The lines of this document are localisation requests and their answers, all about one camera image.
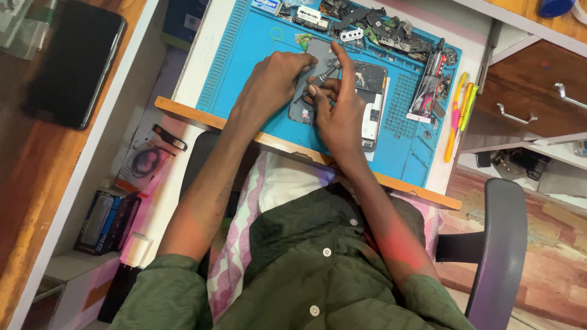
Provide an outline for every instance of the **green shirt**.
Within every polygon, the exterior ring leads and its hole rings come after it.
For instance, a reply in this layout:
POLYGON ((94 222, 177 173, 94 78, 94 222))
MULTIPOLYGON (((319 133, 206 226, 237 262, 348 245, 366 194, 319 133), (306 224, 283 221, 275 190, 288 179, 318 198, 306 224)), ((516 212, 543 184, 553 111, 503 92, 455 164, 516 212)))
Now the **green shirt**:
MULTIPOLYGON (((393 199, 423 241, 423 218, 393 199)), ((436 280, 408 277, 405 297, 367 243, 350 194, 332 184, 261 214, 242 294, 214 329, 474 329, 436 280)), ((205 281, 181 255, 142 271, 110 329, 211 329, 205 281)))

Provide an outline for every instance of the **phone screen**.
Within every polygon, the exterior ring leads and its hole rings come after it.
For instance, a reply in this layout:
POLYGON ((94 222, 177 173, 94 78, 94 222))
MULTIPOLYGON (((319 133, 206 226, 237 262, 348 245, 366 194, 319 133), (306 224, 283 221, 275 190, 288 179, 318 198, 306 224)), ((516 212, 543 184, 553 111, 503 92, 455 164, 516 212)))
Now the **phone screen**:
POLYGON ((24 109, 43 120, 82 129, 116 50, 124 19, 75 0, 60 6, 24 109))

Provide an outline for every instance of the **hand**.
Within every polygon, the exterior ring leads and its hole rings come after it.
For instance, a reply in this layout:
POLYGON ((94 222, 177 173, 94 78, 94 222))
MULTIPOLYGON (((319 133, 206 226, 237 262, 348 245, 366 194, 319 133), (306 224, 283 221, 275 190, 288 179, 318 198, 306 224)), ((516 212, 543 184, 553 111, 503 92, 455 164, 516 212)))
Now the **hand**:
POLYGON ((343 46, 333 41, 330 47, 341 64, 342 80, 329 78, 322 88, 308 86, 310 95, 303 100, 317 108, 320 137, 342 168, 347 160, 365 159, 361 142, 365 100, 355 92, 355 64, 343 46), (336 102, 334 107, 330 100, 336 102))
POLYGON ((232 108, 228 123, 236 122, 256 133, 278 109, 294 96, 300 71, 318 63, 314 56, 274 52, 257 63, 232 108))

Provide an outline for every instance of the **green ring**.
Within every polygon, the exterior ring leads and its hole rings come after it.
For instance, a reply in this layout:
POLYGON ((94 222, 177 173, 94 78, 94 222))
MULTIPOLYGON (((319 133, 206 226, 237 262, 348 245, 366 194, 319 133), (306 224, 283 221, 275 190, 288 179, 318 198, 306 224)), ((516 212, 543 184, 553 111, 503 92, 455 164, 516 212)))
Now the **green ring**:
POLYGON ((273 40, 276 40, 276 41, 279 41, 279 40, 283 39, 283 37, 284 37, 284 31, 282 29, 278 28, 278 27, 272 28, 271 29, 271 32, 269 34, 271 34, 271 38, 273 38, 273 40), (273 36, 273 31, 274 30, 280 31, 281 32, 281 36, 279 36, 278 38, 276 38, 275 36, 273 36))

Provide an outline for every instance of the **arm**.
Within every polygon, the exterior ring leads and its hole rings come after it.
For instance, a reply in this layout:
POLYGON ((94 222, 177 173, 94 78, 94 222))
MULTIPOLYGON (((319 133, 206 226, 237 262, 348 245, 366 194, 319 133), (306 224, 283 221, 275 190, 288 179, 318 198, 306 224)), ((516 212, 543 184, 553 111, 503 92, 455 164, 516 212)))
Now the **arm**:
POLYGON ((309 54, 275 52, 257 63, 239 94, 204 167, 180 201, 158 254, 200 262, 216 235, 242 155, 265 121, 294 96, 300 71, 318 60, 309 54))
POLYGON ((318 108, 320 136, 353 185, 383 261, 405 294, 404 283, 410 275, 423 274, 436 280, 438 275, 424 247, 369 168, 361 145, 365 101, 355 92, 355 65, 338 43, 332 42, 331 48, 342 65, 342 80, 329 79, 322 88, 310 86, 312 97, 305 101, 318 108), (329 99, 336 102, 334 107, 329 99))

